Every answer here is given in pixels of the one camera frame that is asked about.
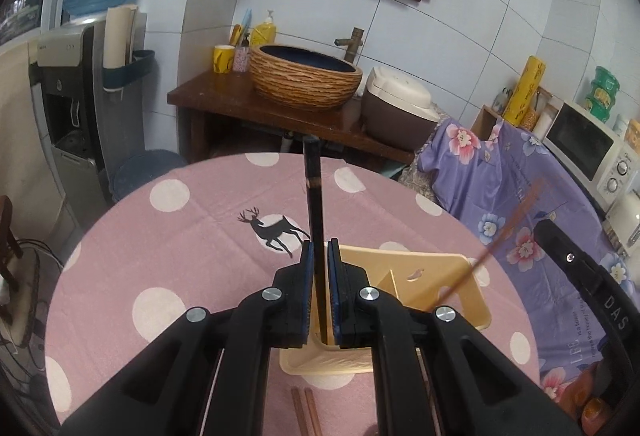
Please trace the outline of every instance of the yellow soap bottle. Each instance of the yellow soap bottle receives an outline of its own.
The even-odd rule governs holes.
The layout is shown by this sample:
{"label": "yellow soap bottle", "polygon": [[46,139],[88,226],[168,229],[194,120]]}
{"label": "yellow soap bottle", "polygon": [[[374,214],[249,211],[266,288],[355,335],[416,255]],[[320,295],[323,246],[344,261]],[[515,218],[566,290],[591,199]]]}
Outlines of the yellow soap bottle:
{"label": "yellow soap bottle", "polygon": [[273,44],[276,39],[276,25],[273,23],[273,10],[267,10],[269,16],[262,23],[258,24],[251,32],[249,38],[250,46],[261,46],[264,44]]}

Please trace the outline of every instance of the pink tablecloth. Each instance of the pink tablecloth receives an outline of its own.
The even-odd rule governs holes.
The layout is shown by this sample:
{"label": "pink tablecloth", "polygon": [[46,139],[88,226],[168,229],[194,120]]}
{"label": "pink tablecloth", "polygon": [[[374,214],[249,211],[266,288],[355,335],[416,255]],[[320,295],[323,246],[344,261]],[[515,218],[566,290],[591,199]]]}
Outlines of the pink tablecloth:
{"label": "pink tablecloth", "polygon": [[[484,246],[440,207],[395,181],[343,161],[322,160],[325,235],[343,244],[462,253]],[[111,209],[66,264],[47,321],[49,389],[63,421],[186,308],[235,307],[297,262],[291,234],[266,246],[250,223],[282,216],[308,231],[302,156],[239,155],[190,165]],[[484,331],[538,381],[529,318],[494,260],[476,276],[492,313]],[[316,391],[324,434],[358,436],[376,422],[371,374],[289,376],[271,357],[264,434],[298,434],[290,387]]]}

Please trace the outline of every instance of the deer silhouette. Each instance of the deer silhouette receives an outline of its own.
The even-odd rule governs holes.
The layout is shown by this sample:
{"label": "deer silhouette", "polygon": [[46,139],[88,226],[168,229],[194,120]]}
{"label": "deer silhouette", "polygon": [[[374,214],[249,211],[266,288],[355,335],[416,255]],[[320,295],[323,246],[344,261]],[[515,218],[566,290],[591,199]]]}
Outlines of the deer silhouette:
{"label": "deer silhouette", "polygon": [[[247,218],[247,216],[244,215],[245,212],[248,212],[249,215],[251,215],[251,218]],[[302,239],[300,238],[300,236],[298,235],[298,232],[306,235],[306,237],[308,239],[310,239],[309,234],[304,231],[304,230],[300,230],[297,226],[293,226],[286,217],[284,217],[284,215],[282,216],[282,219],[279,221],[276,221],[275,223],[273,223],[272,225],[269,226],[264,226],[264,223],[258,219],[258,215],[260,215],[260,210],[257,208],[252,208],[251,210],[246,209],[243,210],[242,212],[240,212],[240,216],[238,217],[238,221],[241,221],[242,223],[249,223],[251,225],[251,228],[254,229],[255,234],[260,237],[260,239],[264,239],[267,242],[267,246],[269,248],[273,248],[276,251],[285,251],[289,254],[289,257],[291,259],[293,259],[293,254],[290,252],[289,248],[287,247],[286,244],[284,244],[279,237],[283,234],[283,233],[290,233],[292,235],[295,235],[298,240],[300,241],[300,244],[302,244]],[[276,242],[280,245],[280,247],[274,246],[273,242]]]}

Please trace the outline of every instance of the purple floral cloth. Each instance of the purple floral cloth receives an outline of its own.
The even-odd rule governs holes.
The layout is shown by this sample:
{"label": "purple floral cloth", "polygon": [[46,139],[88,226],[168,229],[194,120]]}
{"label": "purple floral cloth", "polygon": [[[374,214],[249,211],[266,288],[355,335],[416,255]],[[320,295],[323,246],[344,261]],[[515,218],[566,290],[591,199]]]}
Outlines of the purple floral cloth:
{"label": "purple floral cloth", "polygon": [[[511,234],[494,253],[529,314],[540,357],[541,384],[553,399],[591,362],[601,359],[604,331],[589,307],[533,239],[545,218],[558,224],[638,304],[625,264],[615,254],[595,210],[556,158],[528,132],[499,119],[487,141],[455,120],[442,124],[421,152],[418,169],[433,171],[433,190],[451,215],[488,245]],[[524,220],[509,218],[536,180],[544,191]]]}

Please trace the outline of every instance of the pink flower print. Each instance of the pink flower print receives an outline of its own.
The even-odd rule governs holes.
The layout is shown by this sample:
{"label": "pink flower print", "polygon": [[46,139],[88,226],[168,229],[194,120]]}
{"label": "pink flower print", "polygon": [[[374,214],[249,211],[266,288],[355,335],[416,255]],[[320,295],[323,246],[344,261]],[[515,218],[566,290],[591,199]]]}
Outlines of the pink flower print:
{"label": "pink flower print", "polygon": [[560,401],[564,389],[571,383],[565,382],[565,377],[564,368],[553,368],[545,374],[545,377],[542,379],[542,384],[540,384],[540,387],[542,387],[546,395],[556,403]]}
{"label": "pink flower print", "polygon": [[498,134],[500,133],[501,128],[502,128],[502,120],[500,120],[494,125],[494,128],[491,129],[491,134],[489,135],[489,139],[486,142],[484,142],[484,144],[490,151],[494,150],[494,145],[498,145]]}
{"label": "pink flower print", "polygon": [[446,132],[447,136],[451,138],[449,141],[449,150],[454,156],[460,158],[460,163],[468,165],[469,161],[474,157],[474,149],[481,147],[478,136],[473,134],[469,129],[460,127],[455,123],[447,125]]}
{"label": "pink flower print", "polygon": [[545,253],[533,240],[530,229],[523,226],[516,235],[516,247],[507,254],[507,261],[517,264],[520,271],[527,271],[533,267],[534,261],[543,257]]}

